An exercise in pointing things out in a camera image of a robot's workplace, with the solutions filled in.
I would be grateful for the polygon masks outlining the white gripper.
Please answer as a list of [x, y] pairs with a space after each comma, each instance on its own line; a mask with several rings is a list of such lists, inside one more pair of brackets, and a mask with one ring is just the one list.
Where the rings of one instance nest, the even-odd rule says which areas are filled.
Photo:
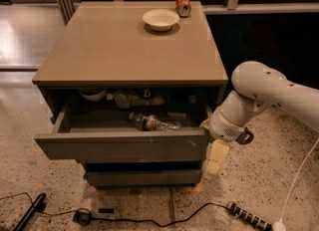
[[210, 117], [200, 124], [209, 135], [215, 139], [210, 145], [206, 158], [206, 172], [216, 174], [229, 153], [229, 142], [249, 144], [254, 140], [254, 134], [244, 124], [237, 125], [228, 120], [217, 108]]

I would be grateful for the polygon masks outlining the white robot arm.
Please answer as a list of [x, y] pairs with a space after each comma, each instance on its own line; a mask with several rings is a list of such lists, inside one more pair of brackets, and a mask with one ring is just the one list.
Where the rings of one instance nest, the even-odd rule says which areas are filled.
[[205, 171], [215, 174], [236, 141], [249, 144], [254, 135], [249, 121], [275, 105], [319, 131], [319, 91], [290, 82], [266, 65], [248, 61], [232, 73], [233, 90], [200, 126], [208, 130], [213, 143], [208, 150]]

